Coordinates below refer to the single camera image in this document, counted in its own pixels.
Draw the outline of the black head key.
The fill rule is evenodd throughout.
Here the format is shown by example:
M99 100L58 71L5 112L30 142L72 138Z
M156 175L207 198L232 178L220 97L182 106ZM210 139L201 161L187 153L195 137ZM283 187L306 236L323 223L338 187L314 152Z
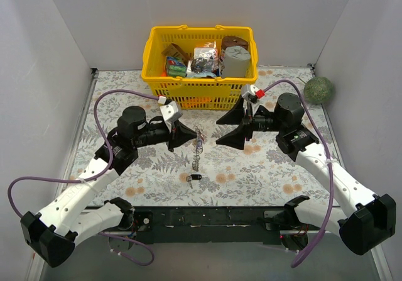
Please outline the black head key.
M186 176L186 181L187 182L191 182L193 180L201 180L202 176L200 174L190 174L188 176Z

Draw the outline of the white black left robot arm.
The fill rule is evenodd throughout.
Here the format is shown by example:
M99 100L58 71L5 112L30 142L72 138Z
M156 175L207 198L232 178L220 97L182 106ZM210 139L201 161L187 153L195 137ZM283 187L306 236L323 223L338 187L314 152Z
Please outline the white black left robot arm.
M68 186L54 201L34 214L21 218L26 243L52 268L61 265L86 239L109 228L129 230L134 207L117 197L87 214L83 210L110 183L118 179L138 158L144 146L166 143L175 148L195 139L197 133L180 122L175 103L162 106L150 121L139 106L127 107L109 132L107 142L95 153L77 184Z

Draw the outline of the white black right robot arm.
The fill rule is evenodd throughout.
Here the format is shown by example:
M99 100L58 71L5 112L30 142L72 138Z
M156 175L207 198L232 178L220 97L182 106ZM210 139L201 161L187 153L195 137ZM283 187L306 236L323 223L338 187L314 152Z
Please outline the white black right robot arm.
M240 97L217 120L217 124L236 126L235 130L216 143L243 150L254 132L275 132L280 150L313 175L339 205L325 229L339 236L350 251L363 255L395 234L396 202L389 194L379 196L364 187L337 162L328 160L324 145L303 125L304 114L300 98L292 93L280 95L274 111L262 105L254 109Z

